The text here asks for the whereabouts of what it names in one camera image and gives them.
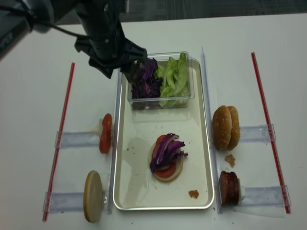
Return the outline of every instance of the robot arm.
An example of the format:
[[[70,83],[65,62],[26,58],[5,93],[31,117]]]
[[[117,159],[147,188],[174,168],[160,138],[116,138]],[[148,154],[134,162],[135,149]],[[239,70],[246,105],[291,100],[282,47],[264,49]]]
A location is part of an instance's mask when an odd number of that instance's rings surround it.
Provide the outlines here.
[[[49,28],[35,19],[56,23],[75,9],[87,36],[77,38],[75,48],[89,57],[89,65],[108,78],[113,69],[121,68],[128,81],[135,61],[147,58],[143,49],[125,38],[119,21],[123,0],[3,0],[1,6],[25,11],[25,15],[0,11],[0,57],[33,28],[46,32]]]

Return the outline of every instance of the partially assembled burger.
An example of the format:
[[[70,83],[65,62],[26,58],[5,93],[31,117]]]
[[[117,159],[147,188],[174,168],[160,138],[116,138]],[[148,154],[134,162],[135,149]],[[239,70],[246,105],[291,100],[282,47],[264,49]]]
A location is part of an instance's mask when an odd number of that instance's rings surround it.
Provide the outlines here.
[[[188,154],[181,150],[185,144],[177,141],[178,138],[173,133],[161,135],[149,152],[150,170],[160,181],[170,182],[181,173],[183,157]]]

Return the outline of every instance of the dark floor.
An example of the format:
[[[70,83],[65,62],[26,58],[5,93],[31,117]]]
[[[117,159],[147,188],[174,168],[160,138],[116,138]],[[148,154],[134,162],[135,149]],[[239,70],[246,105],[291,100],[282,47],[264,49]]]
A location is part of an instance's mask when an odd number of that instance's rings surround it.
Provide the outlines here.
[[[307,0],[129,0],[122,22],[307,12]],[[60,23],[79,23],[70,12]]]

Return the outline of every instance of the top bun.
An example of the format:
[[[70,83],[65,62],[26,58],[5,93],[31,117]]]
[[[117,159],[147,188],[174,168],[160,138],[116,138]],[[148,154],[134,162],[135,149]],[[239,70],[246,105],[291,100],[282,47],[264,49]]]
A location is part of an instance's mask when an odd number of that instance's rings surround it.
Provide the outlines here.
[[[213,141],[218,150],[225,150],[229,144],[232,130],[231,114],[227,106],[220,106],[212,119]]]
[[[231,151],[233,150],[239,143],[240,140],[240,124],[239,124],[239,115],[238,110],[234,106],[228,107],[231,115],[231,137],[229,144],[227,146],[227,150]]]

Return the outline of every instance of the black cable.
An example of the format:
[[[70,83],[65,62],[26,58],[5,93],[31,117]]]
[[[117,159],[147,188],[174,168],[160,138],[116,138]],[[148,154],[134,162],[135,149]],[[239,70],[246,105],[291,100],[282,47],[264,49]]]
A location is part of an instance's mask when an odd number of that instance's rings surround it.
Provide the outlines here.
[[[18,10],[18,9],[15,9],[15,8],[12,8],[12,7],[7,7],[7,6],[0,6],[0,11],[8,11],[8,12],[12,12],[12,13],[15,13],[17,15],[20,15],[20,16],[24,16],[24,17],[29,17],[30,15],[25,12],[25,11],[22,11],[22,10]],[[47,27],[50,27],[50,28],[53,28],[55,30],[58,30],[58,31],[61,31],[67,35],[71,35],[71,36],[75,36],[79,39],[93,39],[93,37],[91,36],[86,36],[86,35],[82,35],[82,34],[76,34],[74,32],[71,32],[71,31],[68,31],[68,30],[64,30],[52,23],[49,23],[49,22],[43,22],[41,20],[38,20],[36,19],[35,17],[31,17],[31,19],[36,23],[36,24],[40,24],[40,25],[44,25],[44,26],[47,26]]]

